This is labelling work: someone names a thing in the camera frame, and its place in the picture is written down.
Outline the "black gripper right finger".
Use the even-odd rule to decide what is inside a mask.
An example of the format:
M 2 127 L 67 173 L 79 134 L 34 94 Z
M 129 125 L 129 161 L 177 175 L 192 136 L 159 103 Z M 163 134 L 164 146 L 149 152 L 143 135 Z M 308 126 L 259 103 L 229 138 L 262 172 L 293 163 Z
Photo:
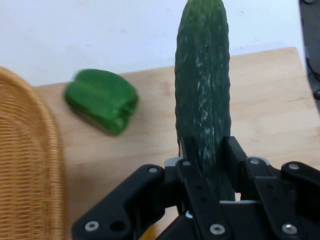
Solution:
M 225 203 L 236 240 L 318 240 L 320 172 L 298 161 L 276 169 L 249 157 L 235 137 L 223 140 L 224 166 L 240 202 Z

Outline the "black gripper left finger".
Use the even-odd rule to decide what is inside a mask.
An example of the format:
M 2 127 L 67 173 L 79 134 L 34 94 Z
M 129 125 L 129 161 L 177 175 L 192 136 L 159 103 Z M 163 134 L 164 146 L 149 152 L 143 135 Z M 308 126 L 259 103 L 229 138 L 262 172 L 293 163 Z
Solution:
M 175 166 L 145 164 L 127 177 L 72 226 L 74 240 L 137 240 L 177 207 L 178 217 L 161 240 L 231 240 L 233 230 L 197 163 L 190 137 L 180 141 Z

